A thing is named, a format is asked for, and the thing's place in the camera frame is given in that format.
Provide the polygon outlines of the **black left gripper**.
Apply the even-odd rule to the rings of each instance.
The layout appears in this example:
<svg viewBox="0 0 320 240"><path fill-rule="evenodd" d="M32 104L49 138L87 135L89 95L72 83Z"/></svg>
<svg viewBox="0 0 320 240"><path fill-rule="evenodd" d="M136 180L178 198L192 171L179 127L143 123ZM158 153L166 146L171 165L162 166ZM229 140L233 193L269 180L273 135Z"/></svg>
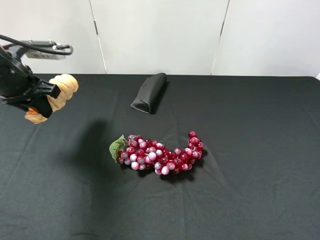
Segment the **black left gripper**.
<svg viewBox="0 0 320 240"><path fill-rule="evenodd" d="M57 98L60 88L34 76L30 67L21 62L25 53L0 52L0 101L29 114L49 118L53 110L48 99L42 99L42 96Z"/></svg>

